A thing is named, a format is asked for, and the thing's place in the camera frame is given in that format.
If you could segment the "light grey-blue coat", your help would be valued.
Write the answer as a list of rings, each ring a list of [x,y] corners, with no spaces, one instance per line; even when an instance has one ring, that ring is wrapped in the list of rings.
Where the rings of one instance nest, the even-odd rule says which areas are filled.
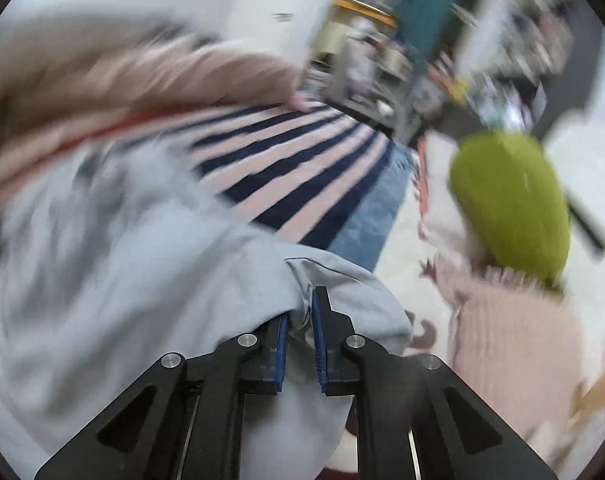
[[[23,479],[163,354],[200,356],[285,312],[284,390],[248,402],[240,476],[315,478],[350,402],[320,391],[312,289],[391,353],[412,336],[372,273],[246,223],[164,143],[84,148],[26,184],[1,223],[0,450]]]

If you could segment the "pink grey striped duvet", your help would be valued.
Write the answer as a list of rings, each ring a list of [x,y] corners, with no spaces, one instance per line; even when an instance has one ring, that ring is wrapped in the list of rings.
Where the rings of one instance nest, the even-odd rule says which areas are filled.
[[[135,110],[284,104],[300,68],[189,24],[59,15],[0,23],[0,188]]]

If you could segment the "green plush pillow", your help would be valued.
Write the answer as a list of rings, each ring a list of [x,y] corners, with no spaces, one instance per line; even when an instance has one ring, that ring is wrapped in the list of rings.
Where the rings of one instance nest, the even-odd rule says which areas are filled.
[[[532,136],[481,131],[465,138],[450,188],[496,263],[552,284],[571,248],[560,180]]]

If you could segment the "white bed headboard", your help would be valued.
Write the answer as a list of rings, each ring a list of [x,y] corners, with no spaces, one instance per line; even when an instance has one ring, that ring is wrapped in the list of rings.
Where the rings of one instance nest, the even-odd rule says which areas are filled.
[[[576,215],[564,281],[584,315],[605,320],[605,55],[591,84],[574,70],[550,94],[537,133]]]

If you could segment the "striped fleece blanket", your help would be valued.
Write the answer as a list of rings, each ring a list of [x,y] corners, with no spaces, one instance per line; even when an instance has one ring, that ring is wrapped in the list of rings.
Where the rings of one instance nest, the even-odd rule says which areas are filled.
[[[86,115],[0,148],[0,213],[29,180],[84,144],[126,151],[174,141],[204,184],[247,220],[292,242],[376,267],[414,176],[414,159],[330,105],[224,106]]]

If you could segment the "yellow frame shelf unit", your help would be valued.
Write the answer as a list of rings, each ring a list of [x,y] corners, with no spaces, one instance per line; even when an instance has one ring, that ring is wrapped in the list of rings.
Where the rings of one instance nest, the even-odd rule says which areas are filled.
[[[371,93],[377,58],[397,32],[391,12],[358,0],[333,0],[312,41],[312,74],[324,73],[321,96],[345,106],[354,94]]]

